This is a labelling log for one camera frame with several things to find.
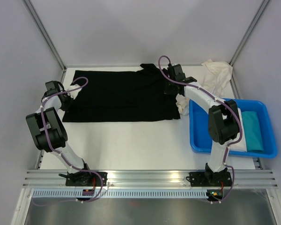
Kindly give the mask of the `black t-shirt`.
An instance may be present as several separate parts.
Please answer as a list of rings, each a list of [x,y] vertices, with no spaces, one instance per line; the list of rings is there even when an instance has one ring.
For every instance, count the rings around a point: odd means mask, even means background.
[[[83,87],[63,122],[153,122],[178,120],[176,97],[166,95],[167,79],[154,64],[138,71],[77,70],[73,81]]]

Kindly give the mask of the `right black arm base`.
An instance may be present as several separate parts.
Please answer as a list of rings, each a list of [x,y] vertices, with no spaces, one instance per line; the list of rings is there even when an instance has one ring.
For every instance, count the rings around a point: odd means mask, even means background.
[[[189,172],[191,187],[231,187],[232,177],[230,172]]]

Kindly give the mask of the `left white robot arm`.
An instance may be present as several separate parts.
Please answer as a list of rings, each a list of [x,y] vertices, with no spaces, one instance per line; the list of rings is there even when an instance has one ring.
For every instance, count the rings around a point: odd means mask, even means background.
[[[66,90],[61,82],[50,81],[45,84],[41,105],[37,111],[26,116],[26,122],[35,146],[39,150],[55,155],[67,168],[67,174],[60,174],[66,179],[67,186],[94,185],[94,175],[85,161],[76,155],[68,144],[66,129],[58,115],[58,110],[66,112],[78,93],[88,84],[88,79],[80,86],[74,81]]]

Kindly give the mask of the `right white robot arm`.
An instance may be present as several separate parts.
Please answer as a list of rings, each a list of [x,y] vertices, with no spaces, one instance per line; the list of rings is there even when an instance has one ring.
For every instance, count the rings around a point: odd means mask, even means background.
[[[232,185],[231,176],[228,171],[229,165],[226,159],[230,146],[242,140],[243,129],[240,120],[238,106],[234,100],[225,101],[204,89],[192,77],[186,77],[181,65],[168,64],[167,86],[170,90],[184,93],[199,105],[208,114],[208,133],[212,139],[212,148],[209,161],[205,165],[204,172],[191,173],[194,178],[193,186],[219,186],[226,181],[228,186]]]

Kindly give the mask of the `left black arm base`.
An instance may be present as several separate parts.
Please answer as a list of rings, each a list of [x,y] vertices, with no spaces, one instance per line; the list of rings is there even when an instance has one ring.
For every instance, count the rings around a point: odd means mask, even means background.
[[[68,187],[100,187],[100,177],[95,173],[77,172],[66,175],[66,186]]]

